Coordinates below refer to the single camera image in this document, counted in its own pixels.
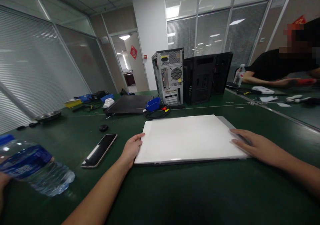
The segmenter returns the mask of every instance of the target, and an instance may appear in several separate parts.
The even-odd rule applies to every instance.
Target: phone screen
[[[96,145],[96,147],[90,152],[87,158],[81,164],[82,167],[96,167],[104,155],[107,153],[108,149],[111,147],[112,143],[116,139],[117,134],[107,134],[101,141]]]

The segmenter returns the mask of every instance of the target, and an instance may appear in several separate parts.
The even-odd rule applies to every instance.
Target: bottle label
[[[1,163],[0,172],[22,180],[44,167],[51,158],[52,155],[42,146],[32,146],[16,153]]]

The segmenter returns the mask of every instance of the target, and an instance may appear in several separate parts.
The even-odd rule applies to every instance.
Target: plastic water bottle
[[[234,76],[234,80],[233,83],[237,84],[238,86],[241,85],[242,83],[242,79],[243,79],[243,75],[246,72],[245,68],[244,68],[245,64],[241,64],[240,68],[237,70],[236,75]]]
[[[65,191],[75,177],[41,145],[16,140],[12,135],[0,136],[0,172],[28,182],[50,197]]]

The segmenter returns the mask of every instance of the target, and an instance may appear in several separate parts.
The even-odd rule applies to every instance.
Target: red object
[[[297,85],[313,85],[317,82],[317,79],[297,79]]]
[[[304,15],[300,16],[293,24],[305,24],[307,23],[306,19],[304,18]]]
[[[134,48],[134,46],[131,46],[130,54],[132,55],[132,57],[133,57],[134,59],[137,58],[137,49]]]

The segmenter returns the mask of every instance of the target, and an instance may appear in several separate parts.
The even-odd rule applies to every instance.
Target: hand
[[[0,188],[3,189],[9,183],[11,178],[12,178],[11,176],[0,172]]]
[[[289,162],[289,160],[292,160],[292,158],[294,158],[285,150],[281,149],[272,141],[266,139],[261,135],[240,129],[231,129],[230,131],[234,134],[239,134],[249,140],[252,146],[244,143],[243,141],[232,139],[232,142],[234,144],[247,151],[255,158],[263,161],[264,163],[282,168],[286,163]]]
[[[124,145],[123,152],[119,158],[120,161],[124,162],[129,166],[129,169],[133,165],[134,158],[138,154],[139,146],[141,146],[142,141],[140,138],[143,137],[145,133],[140,133],[138,135],[130,138],[127,143]]]
[[[289,87],[290,86],[290,81],[292,80],[298,80],[300,78],[287,78],[287,79],[282,79],[279,81],[270,81],[270,86],[274,87]]]

